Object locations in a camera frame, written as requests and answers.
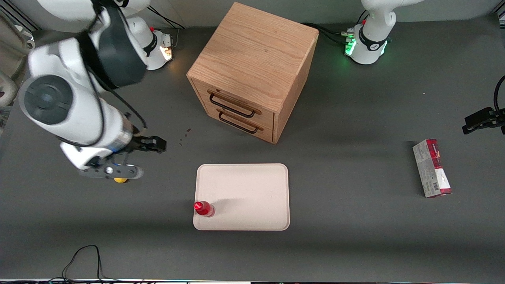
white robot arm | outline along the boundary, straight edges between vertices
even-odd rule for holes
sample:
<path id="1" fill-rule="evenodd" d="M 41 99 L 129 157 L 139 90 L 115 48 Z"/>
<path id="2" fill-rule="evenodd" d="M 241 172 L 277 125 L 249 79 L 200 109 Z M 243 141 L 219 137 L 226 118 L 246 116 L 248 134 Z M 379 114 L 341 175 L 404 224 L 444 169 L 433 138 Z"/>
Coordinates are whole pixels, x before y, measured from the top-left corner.
<path id="1" fill-rule="evenodd" d="M 349 37 L 345 54 L 360 64 L 372 64 L 384 54 L 387 37 L 396 23 L 394 9 L 417 4 L 424 0 L 361 0 L 369 11 L 365 24 L 347 29 L 342 33 Z"/>
<path id="2" fill-rule="evenodd" d="M 54 16 L 66 21 L 91 23 L 95 11 L 91 0 L 37 0 Z M 149 7 L 151 0 L 114 0 L 128 22 L 130 32 L 144 49 L 148 70 L 160 69 L 172 59 L 172 37 L 151 30 L 143 18 L 134 14 Z"/>
<path id="3" fill-rule="evenodd" d="M 30 53 L 31 77 L 20 88 L 19 103 L 28 118 L 62 141 L 82 175 L 139 178 L 140 168 L 114 159 L 133 150 L 163 152 L 166 142 L 141 136 L 98 94 L 140 82 L 147 58 L 114 2 L 95 0 L 93 9 L 100 29 Z"/>

drawer handle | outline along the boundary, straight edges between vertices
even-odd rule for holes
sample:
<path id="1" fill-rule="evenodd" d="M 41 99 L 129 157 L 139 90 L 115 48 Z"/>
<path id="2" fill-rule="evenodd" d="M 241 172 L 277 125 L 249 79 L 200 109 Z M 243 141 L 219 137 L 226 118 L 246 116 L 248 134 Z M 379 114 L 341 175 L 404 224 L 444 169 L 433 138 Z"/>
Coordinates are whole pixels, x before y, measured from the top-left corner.
<path id="1" fill-rule="evenodd" d="M 220 119 L 222 122 L 227 123 L 227 124 L 229 124 L 229 125 L 231 125 L 231 126 L 234 126 L 234 127 L 238 128 L 238 129 L 240 129 L 240 130 L 243 130 L 243 131 L 245 131 L 245 132 L 247 132 L 247 133 L 249 133 L 249 134 L 255 134 L 255 133 L 258 131 L 258 127 L 255 127 L 255 129 L 251 131 L 251 130 L 249 130 L 249 129 L 247 129 L 247 128 L 244 128 L 244 127 L 242 127 L 242 126 L 240 126 L 240 125 L 238 125 L 238 124 L 235 124 L 235 123 L 233 123 L 233 122 L 231 122 L 231 121 L 229 121 L 229 120 L 224 119 L 222 116 L 223 116 L 223 112 L 219 112 L 219 119 Z"/>
<path id="2" fill-rule="evenodd" d="M 248 115 L 248 114 L 245 114 L 245 113 L 240 112 L 240 111 L 238 111 L 238 110 L 234 110 L 233 108 L 227 107 L 227 106 L 225 106 L 224 104 L 221 104 L 221 103 L 218 103 L 218 102 L 214 101 L 214 100 L 213 100 L 213 98 L 214 98 L 214 97 L 215 97 L 215 96 L 214 96 L 214 94 L 212 93 L 212 94 L 211 94 L 211 97 L 209 98 L 209 99 L 211 100 L 211 103 L 213 103 L 213 104 L 214 104 L 214 105 L 216 105 L 216 106 L 222 107 L 222 108 L 223 108 L 223 109 L 225 109 L 225 110 L 229 110 L 229 111 L 231 111 L 232 113 L 235 113 L 235 114 L 238 114 L 238 115 L 240 115 L 240 116 L 243 116 L 243 117 L 245 117 L 245 118 L 251 118 L 251 117 L 253 117 L 253 115 L 256 113 L 256 111 L 255 111 L 255 110 L 253 110 L 253 111 L 251 112 L 251 114 L 249 114 L 249 115 Z"/>

box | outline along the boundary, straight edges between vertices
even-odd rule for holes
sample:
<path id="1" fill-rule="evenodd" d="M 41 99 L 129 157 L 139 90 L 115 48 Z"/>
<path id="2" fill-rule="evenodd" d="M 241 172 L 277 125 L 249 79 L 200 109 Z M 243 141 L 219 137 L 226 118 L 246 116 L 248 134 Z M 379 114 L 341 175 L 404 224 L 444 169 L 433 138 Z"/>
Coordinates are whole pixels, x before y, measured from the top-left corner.
<path id="1" fill-rule="evenodd" d="M 187 77 L 210 117 L 276 144 L 307 80 L 318 35 L 234 3 Z"/>
<path id="2" fill-rule="evenodd" d="M 451 194 L 449 181 L 440 163 L 436 139 L 427 139 L 413 147 L 417 169 L 427 198 Z"/>

table surface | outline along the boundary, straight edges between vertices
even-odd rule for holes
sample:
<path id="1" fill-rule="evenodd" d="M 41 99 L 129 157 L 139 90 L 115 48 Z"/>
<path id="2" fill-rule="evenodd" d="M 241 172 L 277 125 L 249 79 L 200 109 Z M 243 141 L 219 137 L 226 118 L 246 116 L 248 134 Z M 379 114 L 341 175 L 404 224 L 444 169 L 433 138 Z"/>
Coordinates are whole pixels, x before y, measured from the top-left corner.
<path id="1" fill-rule="evenodd" d="M 321 36 L 276 146 L 201 107 L 185 74 L 212 32 L 181 31 L 173 62 L 119 90 L 167 140 L 163 154 L 130 156 L 142 179 L 81 177 L 15 106 L 0 145 L 0 278 L 56 277 L 96 244 L 114 278 L 503 282 L 505 137 L 461 130 L 503 75 L 495 16 L 398 23 L 371 66 Z M 439 141 L 450 196 L 423 196 L 411 146 L 426 138 Z M 197 231 L 196 170 L 208 163 L 285 164 L 290 227 Z M 95 262 L 82 252 L 69 277 L 95 278 Z"/>

tray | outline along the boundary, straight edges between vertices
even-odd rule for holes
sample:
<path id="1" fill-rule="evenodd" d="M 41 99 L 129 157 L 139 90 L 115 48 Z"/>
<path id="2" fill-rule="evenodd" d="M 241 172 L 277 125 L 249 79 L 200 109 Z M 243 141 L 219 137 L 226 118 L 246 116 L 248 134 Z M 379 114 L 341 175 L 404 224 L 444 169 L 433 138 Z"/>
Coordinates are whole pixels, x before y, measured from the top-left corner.
<path id="1" fill-rule="evenodd" d="M 216 208 L 193 211 L 198 230 L 282 231 L 289 227 L 288 170 L 283 164 L 205 164 L 196 174 L 195 201 Z"/>

